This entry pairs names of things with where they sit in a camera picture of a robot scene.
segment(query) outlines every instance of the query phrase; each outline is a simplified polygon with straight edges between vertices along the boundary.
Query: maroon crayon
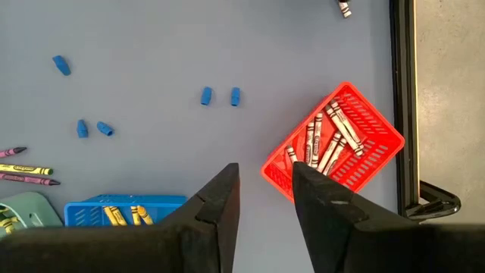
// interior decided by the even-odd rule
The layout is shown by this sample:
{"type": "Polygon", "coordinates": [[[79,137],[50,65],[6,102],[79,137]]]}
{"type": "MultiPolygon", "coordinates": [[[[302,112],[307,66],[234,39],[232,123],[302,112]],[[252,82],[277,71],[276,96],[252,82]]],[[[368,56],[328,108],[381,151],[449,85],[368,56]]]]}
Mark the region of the maroon crayon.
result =
{"type": "Polygon", "coordinates": [[[2,172],[0,172],[0,179],[17,181],[17,182],[34,183],[34,184],[46,185],[46,186],[55,186],[55,185],[61,184],[61,182],[58,182],[52,179],[45,179],[40,177],[27,177],[23,175],[13,175],[13,174],[7,174],[2,172]]]}
{"type": "Polygon", "coordinates": [[[1,151],[0,152],[0,158],[4,158],[4,157],[7,157],[7,156],[11,156],[11,155],[16,155],[20,152],[25,151],[26,149],[27,149],[27,147],[17,147],[17,148],[1,151]]]}

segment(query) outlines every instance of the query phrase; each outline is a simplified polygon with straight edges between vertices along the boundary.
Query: metal frame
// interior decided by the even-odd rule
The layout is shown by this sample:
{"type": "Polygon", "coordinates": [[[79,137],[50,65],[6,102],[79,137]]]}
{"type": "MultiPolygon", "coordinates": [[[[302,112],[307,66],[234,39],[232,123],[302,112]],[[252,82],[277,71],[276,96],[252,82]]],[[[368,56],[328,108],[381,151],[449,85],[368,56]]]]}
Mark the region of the metal frame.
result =
{"type": "Polygon", "coordinates": [[[414,0],[390,0],[390,26],[394,125],[405,138],[396,156],[398,213],[416,221],[451,215],[460,209],[460,199],[419,180],[414,0]],[[420,205],[420,197],[430,203],[420,205]]]}

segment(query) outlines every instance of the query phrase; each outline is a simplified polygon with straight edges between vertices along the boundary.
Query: blue basket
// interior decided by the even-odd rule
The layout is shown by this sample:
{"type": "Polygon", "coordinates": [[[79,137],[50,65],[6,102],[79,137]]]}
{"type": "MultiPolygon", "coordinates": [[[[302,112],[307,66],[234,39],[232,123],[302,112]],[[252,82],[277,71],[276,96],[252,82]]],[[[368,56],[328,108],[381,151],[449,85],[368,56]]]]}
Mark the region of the blue basket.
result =
{"type": "Polygon", "coordinates": [[[64,207],[66,227],[111,226],[103,211],[105,206],[118,207],[128,224],[133,224],[131,206],[143,206],[157,223],[187,201],[185,196],[134,196],[103,194],[82,202],[69,202],[64,207]]]}

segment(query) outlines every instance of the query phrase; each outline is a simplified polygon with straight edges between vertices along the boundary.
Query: gray floor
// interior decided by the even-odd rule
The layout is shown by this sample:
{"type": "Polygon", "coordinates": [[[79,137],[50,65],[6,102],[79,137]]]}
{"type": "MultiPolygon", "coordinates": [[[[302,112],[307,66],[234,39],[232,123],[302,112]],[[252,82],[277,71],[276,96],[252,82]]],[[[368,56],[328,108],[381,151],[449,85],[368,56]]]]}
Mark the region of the gray floor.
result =
{"type": "Polygon", "coordinates": [[[416,2],[421,179],[462,200],[435,221],[485,222],[485,1],[416,2]]]}

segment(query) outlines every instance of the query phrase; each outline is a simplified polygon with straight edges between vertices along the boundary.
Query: gray table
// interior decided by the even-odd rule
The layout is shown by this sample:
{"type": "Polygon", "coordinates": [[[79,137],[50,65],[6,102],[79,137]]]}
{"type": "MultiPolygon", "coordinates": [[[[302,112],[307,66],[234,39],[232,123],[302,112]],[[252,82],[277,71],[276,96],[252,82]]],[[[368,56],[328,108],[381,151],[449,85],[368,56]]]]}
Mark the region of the gray table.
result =
{"type": "MultiPolygon", "coordinates": [[[[35,190],[62,215],[100,193],[191,196],[239,162],[234,271],[312,271],[293,205],[259,168],[341,81],[393,120],[388,1],[351,9],[343,20],[335,0],[1,1],[0,146],[30,148],[2,161],[53,167],[62,185],[0,182],[0,197],[35,190]]],[[[390,162],[361,194],[395,211],[395,171],[390,162]]]]}

